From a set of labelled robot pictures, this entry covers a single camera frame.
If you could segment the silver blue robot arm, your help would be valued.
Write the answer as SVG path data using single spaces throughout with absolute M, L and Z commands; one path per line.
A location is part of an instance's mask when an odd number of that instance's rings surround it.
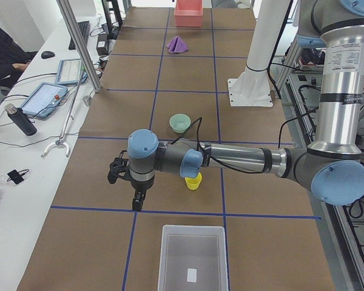
M 250 148 L 189 141 L 161 142 L 147 129 L 130 134 L 123 179 L 141 211 L 156 172 L 196 178 L 203 167 L 290 179 L 330 205 L 364 195 L 364 166 L 356 146 L 364 85 L 364 1 L 302 1 L 298 36 L 303 46 L 326 46 L 314 140 L 306 150 Z

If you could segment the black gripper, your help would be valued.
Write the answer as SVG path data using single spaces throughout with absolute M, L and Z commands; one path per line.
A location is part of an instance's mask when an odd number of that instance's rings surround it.
M 132 210 L 141 212 L 143 209 L 143 203 L 146 198 L 146 191 L 149 190 L 155 180 L 155 172 L 137 173 L 132 169 L 129 170 L 131 176 L 131 185 L 135 189 L 135 194 L 132 200 Z

